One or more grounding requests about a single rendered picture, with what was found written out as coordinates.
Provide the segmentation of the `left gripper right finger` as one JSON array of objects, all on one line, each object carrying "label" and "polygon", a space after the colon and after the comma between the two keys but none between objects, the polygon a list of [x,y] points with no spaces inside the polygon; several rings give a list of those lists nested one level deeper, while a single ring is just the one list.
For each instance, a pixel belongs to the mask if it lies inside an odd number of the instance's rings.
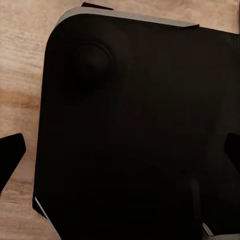
[{"label": "left gripper right finger", "polygon": [[224,151],[235,165],[240,173],[240,135],[235,133],[229,133],[227,135]]}]

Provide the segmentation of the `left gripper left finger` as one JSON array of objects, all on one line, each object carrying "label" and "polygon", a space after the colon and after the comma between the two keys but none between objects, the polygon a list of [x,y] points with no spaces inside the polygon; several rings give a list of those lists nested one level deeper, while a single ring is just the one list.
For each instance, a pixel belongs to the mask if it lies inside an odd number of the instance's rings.
[{"label": "left gripper left finger", "polygon": [[0,138],[0,193],[26,152],[21,133]]}]

